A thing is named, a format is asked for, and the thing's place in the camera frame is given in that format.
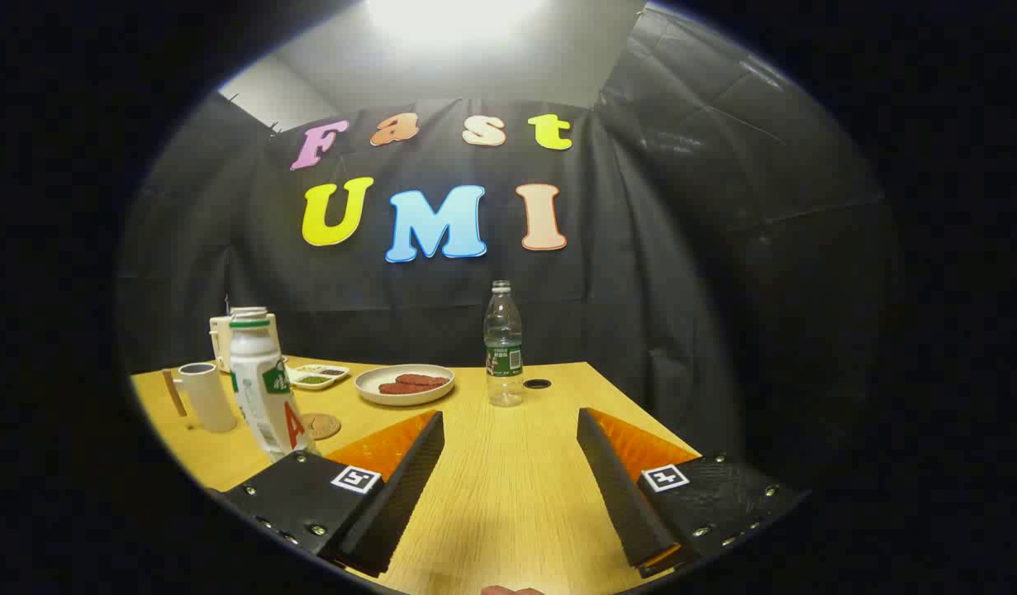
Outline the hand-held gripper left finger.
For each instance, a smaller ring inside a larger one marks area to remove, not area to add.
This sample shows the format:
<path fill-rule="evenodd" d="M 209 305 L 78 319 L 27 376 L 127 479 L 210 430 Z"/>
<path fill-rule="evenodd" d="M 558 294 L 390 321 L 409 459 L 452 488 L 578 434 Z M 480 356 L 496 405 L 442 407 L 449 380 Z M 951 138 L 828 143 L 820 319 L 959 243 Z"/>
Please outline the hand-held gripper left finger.
<path fill-rule="evenodd" d="M 443 448 L 444 415 L 431 410 L 330 455 L 290 452 L 210 493 L 296 549 L 376 578 L 387 572 Z"/>

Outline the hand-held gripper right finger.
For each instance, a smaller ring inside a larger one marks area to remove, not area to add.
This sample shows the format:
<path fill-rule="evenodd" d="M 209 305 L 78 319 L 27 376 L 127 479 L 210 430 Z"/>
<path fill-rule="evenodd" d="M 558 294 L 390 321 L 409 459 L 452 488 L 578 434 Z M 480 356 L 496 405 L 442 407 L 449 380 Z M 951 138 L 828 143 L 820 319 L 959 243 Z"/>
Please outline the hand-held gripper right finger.
<path fill-rule="evenodd" d="M 732 455 L 697 455 L 606 412 L 577 414 L 629 566 L 644 578 L 692 571 L 736 549 L 806 498 Z"/>

